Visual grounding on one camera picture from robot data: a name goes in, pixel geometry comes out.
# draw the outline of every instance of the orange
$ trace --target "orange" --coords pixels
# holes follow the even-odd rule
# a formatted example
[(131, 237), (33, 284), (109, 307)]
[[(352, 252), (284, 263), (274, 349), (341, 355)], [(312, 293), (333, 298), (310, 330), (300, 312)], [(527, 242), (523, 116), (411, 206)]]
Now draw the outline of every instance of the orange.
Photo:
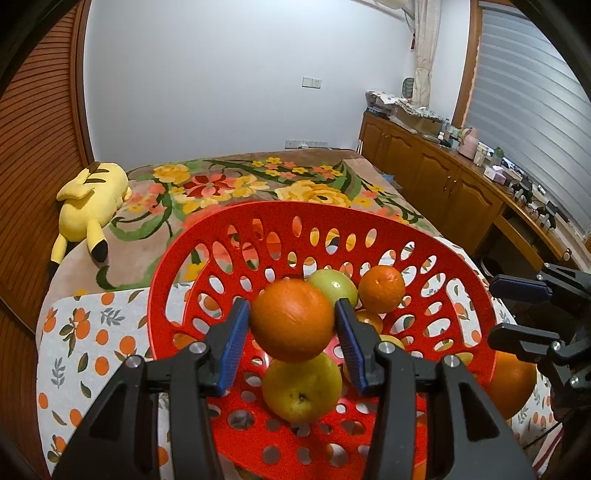
[(389, 313), (400, 305), (406, 294), (404, 279), (398, 270), (388, 265), (377, 265), (361, 277), (359, 299), (366, 310)]
[(39, 406), (45, 410), (49, 406), (49, 400), (47, 399), (47, 395), (44, 393), (39, 393)]
[(113, 303), (113, 300), (115, 299), (115, 294), (113, 292), (109, 292), (109, 293), (103, 293), (100, 297), (100, 302), (103, 305), (111, 305), (111, 303)]
[(523, 408), (534, 391), (537, 378), (535, 364), (522, 362), (512, 353), (496, 353), (488, 395), (505, 420)]
[(119, 350), (124, 355), (131, 355), (135, 350), (135, 338), (130, 335), (124, 336), (119, 342)]
[(382, 333), (382, 330), (384, 329), (384, 321), (377, 313), (368, 312), (367, 310), (358, 310), (355, 312), (355, 316), (360, 322), (369, 323), (378, 333)]
[(88, 336), (90, 332), (90, 322), (88, 320), (82, 320), (76, 325), (76, 338), (82, 340)]
[(82, 421), (82, 413), (80, 413), (79, 410), (76, 410), (75, 408), (70, 410), (70, 422), (72, 423), (72, 425), (74, 425), (74, 427), (77, 427), (78, 425), (80, 425), (80, 422)]
[(95, 360), (95, 372), (101, 377), (109, 372), (109, 361), (104, 356), (100, 356)]
[(270, 284), (252, 303), (250, 327), (261, 348), (283, 362), (320, 355), (333, 336), (335, 313), (324, 294), (304, 280)]
[(106, 343), (109, 341), (109, 332), (107, 332), (105, 329), (99, 330), (96, 334), (95, 340), (99, 345), (106, 345)]

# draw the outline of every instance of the wall socket strip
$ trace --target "wall socket strip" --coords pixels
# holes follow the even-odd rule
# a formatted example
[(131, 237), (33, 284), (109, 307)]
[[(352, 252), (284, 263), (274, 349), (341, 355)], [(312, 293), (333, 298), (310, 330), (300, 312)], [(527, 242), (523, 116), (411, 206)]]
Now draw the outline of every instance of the wall socket strip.
[(286, 140), (285, 149), (292, 150), (305, 145), (305, 148), (330, 148), (328, 142), (316, 142), (313, 140)]

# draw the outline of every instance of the window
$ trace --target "window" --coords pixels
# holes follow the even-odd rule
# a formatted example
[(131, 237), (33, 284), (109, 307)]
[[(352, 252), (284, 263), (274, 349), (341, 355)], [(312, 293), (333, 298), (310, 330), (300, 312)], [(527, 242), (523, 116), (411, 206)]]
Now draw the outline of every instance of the window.
[(465, 125), (591, 230), (591, 103), (566, 62), (513, 7), (480, 1), (482, 36)]

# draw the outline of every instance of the wall switch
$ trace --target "wall switch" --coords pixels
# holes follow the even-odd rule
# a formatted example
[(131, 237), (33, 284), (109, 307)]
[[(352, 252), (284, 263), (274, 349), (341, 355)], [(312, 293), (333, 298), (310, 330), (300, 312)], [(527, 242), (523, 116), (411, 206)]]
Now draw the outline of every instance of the wall switch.
[(321, 88), (322, 80), (304, 77), (301, 81), (301, 85), (304, 88)]

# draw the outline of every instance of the tissue box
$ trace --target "tissue box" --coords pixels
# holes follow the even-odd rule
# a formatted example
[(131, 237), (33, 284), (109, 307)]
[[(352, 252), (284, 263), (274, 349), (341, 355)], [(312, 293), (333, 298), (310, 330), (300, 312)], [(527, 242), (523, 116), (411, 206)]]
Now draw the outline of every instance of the tissue box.
[(506, 177), (503, 175), (503, 167), (498, 165), (485, 168), (484, 176), (495, 183), (500, 183), (501, 185), (507, 181)]

